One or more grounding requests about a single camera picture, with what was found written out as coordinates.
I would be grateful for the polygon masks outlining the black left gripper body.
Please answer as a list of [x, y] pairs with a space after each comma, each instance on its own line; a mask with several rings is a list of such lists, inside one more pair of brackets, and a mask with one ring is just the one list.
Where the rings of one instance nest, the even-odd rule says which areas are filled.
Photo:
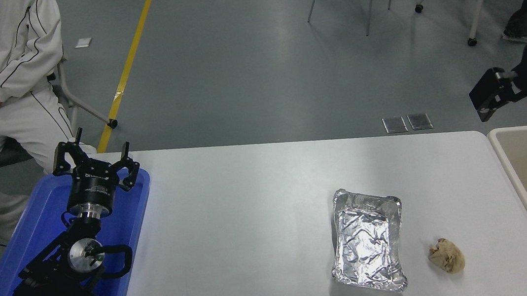
[[118, 181], [117, 171], [104, 161], [84, 162], [72, 171], [72, 186], [68, 210], [79, 205], [112, 206]]

